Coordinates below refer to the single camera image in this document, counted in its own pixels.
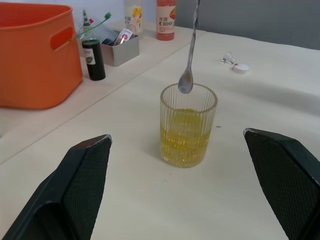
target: table surface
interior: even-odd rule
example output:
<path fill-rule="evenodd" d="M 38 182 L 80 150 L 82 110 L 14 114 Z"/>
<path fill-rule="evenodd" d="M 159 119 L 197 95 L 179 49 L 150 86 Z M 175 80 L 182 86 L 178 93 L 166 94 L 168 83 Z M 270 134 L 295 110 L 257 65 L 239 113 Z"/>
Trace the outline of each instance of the table surface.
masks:
<path fill-rule="evenodd" d="M 251 72 L 219 63 L 227 51 Z M 189 46 L 177 51 L 3 163 L 0 237 L 70 147 L 111 134 L 92 240 L 286 240 L 243 130 L 296 138 L 320 158 L 320 51 L 215 33 L 199 37 L 194 80 L 214 90 L 218 105 L 204 161 L 182 169 L 160 157 L 160 93 L 177 82 L 188 52 Z"/>
<path fill-rule="evenodd" d="M 123 23 L 116 22 L 111 26 L 119 29 Z M 146 23 L 145 29 L 140 41 L 140 55 L 118 67 L 105 65 L 104 80 L 89 80 L 87 65 L 81 59 L 83 82 L 60 105 L 47 110 L 0 107 L 0 135 L 3 135 L 0 138 L 0 164 L 191 41 L 192 29 L 189 28 L 176 27 L 175 39 L 166 42 L 155 39 L 155 23 Z M 198 31 L 197 36 L 205 33 Z"/>

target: plastic storage bin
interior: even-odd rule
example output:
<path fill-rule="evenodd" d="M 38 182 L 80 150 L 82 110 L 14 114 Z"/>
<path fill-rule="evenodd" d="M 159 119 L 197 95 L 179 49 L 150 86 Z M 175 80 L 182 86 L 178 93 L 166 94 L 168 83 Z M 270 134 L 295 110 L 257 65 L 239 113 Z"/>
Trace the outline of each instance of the plastic storage bin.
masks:
<path fill-rule="evenodd" d="M 82 81 L 72 8 L 0 2 L 0 107 L 46 109 Z"/>

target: bottle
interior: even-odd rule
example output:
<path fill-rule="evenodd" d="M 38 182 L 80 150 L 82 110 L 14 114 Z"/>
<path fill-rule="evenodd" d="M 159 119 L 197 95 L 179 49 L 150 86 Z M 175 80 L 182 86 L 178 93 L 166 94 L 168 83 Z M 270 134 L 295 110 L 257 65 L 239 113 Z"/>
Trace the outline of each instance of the bottle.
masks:
<path fill-rule="evenodd" d="M 134 34 L 137 34 L 137 28 L 139 25 L 138 19 L 139 19 L 139 16 L 137 15 L 135 16 L 135 18 L 131 20 L 130 23 L 125 25 L 124 29 L 119 33 L 119 36 L 115 40 L 115 43 L 114 43 L 115 46 L 119 44 L 123 44 L 126 41 L 129 41 Z"/>
<path fill-rule="evenodd" d="M 156 39 L 170 41 L 175 38 L 177 0 L 156 0 Z"/>
<path fill-rule="evenodd" d="M 144 5 L 143 0 L 125 0 L 124 1 L 124 19 L 125 24 L 129 24 L 132 19 L 138 16 L 139 23 L 136 28 L 136 33 L 139 35 L 144 31 Z"/>
<path fill-rule="evenodd" d="M 83 35 L 80 40 L 82 43 L 86 66 L 88 68 L 89 77 L 93 81 L 99 81 L 106 78 L 105 65 L 102 57 L 99 37 L 97 37 L 90 29 L 90 21 L 88 20 L 86 11 L 83 10 Z"/>

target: yellow liquid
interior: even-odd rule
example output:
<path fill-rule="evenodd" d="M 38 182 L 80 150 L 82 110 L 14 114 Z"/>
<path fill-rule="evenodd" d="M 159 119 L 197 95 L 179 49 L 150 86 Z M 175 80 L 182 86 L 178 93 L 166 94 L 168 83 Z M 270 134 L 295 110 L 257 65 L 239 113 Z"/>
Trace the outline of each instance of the yellow liquid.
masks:
<path fill-rule="evenodd" d="M 205 157 L 211 131 L 203 133 L 205 120 L 193 109 L 179 109 L 168 116 L 161 131 L 161 155 L 169 164 L 180 168 L 198 165 Z"/>

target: ribbed glass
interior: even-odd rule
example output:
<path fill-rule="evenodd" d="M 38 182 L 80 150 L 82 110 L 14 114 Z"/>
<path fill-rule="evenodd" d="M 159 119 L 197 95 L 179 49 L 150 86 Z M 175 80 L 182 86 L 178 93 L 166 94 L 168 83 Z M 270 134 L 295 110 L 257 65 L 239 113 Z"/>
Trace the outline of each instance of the ribbed glass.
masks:
<path fill-rule="evenodd" d="M 161 156 L 171 165 L 190 168 L 205 157 L 216 112 L 216 94 L 194 84 L 182 94 L 178 84 L 166 87 L 160 96 Z"/>

